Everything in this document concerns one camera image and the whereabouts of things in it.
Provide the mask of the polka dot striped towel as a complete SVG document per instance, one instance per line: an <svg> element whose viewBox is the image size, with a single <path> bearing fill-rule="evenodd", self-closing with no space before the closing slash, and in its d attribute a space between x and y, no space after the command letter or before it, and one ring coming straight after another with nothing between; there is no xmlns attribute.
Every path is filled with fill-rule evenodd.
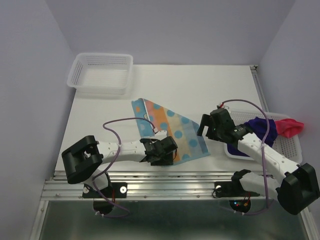
<svg viewBox="0 0 320 240"><path fill-rule="evenodd" d="M199 124L150 100L139 98L131 102L137 128L142 138L154 135L152 126L141 118L151 121L159 131L167 131L177 143L174 165L204 158L210 155L202 136L197 135Z"/></svg>

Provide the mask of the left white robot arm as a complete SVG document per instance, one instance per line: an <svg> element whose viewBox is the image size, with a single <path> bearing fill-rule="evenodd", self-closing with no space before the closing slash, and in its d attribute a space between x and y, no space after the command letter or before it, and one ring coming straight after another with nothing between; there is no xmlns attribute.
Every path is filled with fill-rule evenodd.
<svg viewBox="0 0 320 240"><path fill-rule="evenodd" d="M108 177L109 167L99 170L101 165L135 162L170 166L177 154L178 145L171 136L114 143L99 142L93 135L88 135L64 150L61 157L70 185L83 183L100 197L106 197L111 193L112 184Z"/></svg>

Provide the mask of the purple towel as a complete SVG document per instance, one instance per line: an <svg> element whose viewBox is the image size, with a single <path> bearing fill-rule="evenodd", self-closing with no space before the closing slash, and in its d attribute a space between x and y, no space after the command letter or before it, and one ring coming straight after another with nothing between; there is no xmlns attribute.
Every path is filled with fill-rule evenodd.
<svg viewBox="0 0 320 240"><path fill-rule="evenodd" d="M269 132L268 132L268 135L265 139L265 144L267 144L269 147L272 148L276 138L278 137L278 132L276 129L275 121L273 119L269 119L268 122L269 122ZM257 137L260 140L263 139L263 137L265 136L265 133L267 131L267 121L265 118L255 117L254 119L251 119L251 120L245 122L244 125L251 128L252 131L257 135ZM235 149L230 144L227 144L226 147L227 147L227 153L229 155L235 156L236 158L238 158L238 157L248 158L249 157L245 153Z"/></svg>

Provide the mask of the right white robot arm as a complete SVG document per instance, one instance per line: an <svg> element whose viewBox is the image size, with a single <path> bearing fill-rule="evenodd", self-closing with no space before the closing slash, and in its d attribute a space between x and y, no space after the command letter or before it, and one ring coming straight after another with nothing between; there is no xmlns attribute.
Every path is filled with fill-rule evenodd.
<svg viewBox="0 0 320 240"><path fill-rule="evenodd" d="M203 114L197 135L202 136L204 129L208 139L232 145L271 174L267 177L248 169L236 171L230 181L215 184L213 197L246 197L254 193L276 200L292 215L299 214L320 197L317 174L310 164L300 165L286 158L262 142L250 127L235 125L227 109Z"/></svg>

